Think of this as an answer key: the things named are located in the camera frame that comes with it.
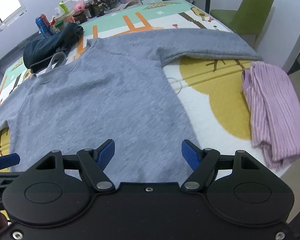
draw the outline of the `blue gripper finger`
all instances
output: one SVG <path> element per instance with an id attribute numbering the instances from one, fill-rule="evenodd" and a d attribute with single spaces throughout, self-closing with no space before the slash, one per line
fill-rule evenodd
<path id="1" fill-rule="evenodd" d="M 199 153 L 195 151 L 186 141 L 181 144 L 181 153 L 183 158 L 189 164 L 190 168 L 195 171 L 201 163 L 199 159 Z"/>
<path id="2" fill-rule="evenodd" d="M 20 163 L 20 156 L 16 153 L 0 157 L 0 170 Z"/>
<path id="3" fill-rule="evenodd" d="M 114 156 L 114 140 L 111 140 L 106 147 L 104 147 L 100 152 L 97 160 L 97 164 L 100 166 L 102 170 L 106 168 L 106 166 L 111 161 L 112 157 Z"/>

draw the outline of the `pink striped cloth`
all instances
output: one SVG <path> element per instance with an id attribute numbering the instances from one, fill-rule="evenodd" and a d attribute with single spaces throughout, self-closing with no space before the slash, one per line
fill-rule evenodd
<path id="1" fill-rule="evenodd" d="M 251 112 L 252 146 L 261 147 L 268 168 L 300 157 L 300 103 L 287 74 L 264 62 L 242 71 L 243 93 Z"/>

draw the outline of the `chair backrest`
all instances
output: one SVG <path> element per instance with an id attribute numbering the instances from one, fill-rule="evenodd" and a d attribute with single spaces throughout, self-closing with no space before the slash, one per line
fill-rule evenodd
<path id="1" fill-rule="evenodd" d="M 231 21 L 230 28 L 237 34 L 259 35 L 266 23 L 274 0 L 243 0 Z"/>

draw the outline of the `pink toy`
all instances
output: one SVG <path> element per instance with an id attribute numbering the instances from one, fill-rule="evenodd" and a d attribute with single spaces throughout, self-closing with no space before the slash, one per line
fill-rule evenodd
<path id="1" fill-rule="evenodd" d="M 83 0 L 79 0 L 77 2 L 77 4 L 74 6 L 73 11 L 74 13 L 77 13 L 79 11 L 83 11 L 84 10 L 84 2 Z"/>

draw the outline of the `brown bottle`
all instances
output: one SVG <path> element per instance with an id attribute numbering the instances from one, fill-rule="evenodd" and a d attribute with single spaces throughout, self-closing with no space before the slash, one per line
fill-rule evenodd
<path id="1" fill-rule="evenodd" d="M 105 15 L 103 6 L 98 0 L 93 0 L 93 8 L 97 17 Z"/>

